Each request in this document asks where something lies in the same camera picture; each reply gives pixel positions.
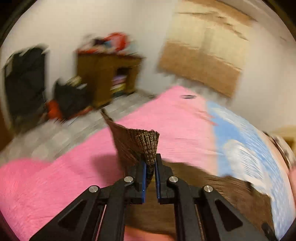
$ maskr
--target metal pivot bolt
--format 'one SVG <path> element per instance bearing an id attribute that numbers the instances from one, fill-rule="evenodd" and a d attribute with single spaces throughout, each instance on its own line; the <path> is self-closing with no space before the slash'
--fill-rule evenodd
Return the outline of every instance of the metal pivot bolt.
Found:
<path id="1" fill-rule="evenodd" d="M 89 187 L 89 191 L 90 192 L 97 192 L 99 189 L 98 189 L 98 187 L 97 186 L 91 186 L 91 187 Z"/>
<path id="2" fill-rule="evenodd" d="M 169 180 L 170 180 L 170 182 L 172 182 L 172 183 L 176 183 L 177 181 L 179 181 L 179 179 L 178 179 L 177 177 L 175 177 L 175 176 L 171 176 L 171 177 L 169 178 Z"/>
<path id="3" fill-rule="evenodd" d="M 210 186 L 210 185 L 206 185 L 206 186 L 204 186 L 204 190 L 205 190 L 206 192 L 212 192 L 212 191 L 213 191 L 213 187 Z"/>
<path id="4" fill-rule="evenodd" d="M 131 183 L 133 181 L 133 177 L 127 176 L 127 177 L 124 178 L 124 181 L 126 183 Z"/>

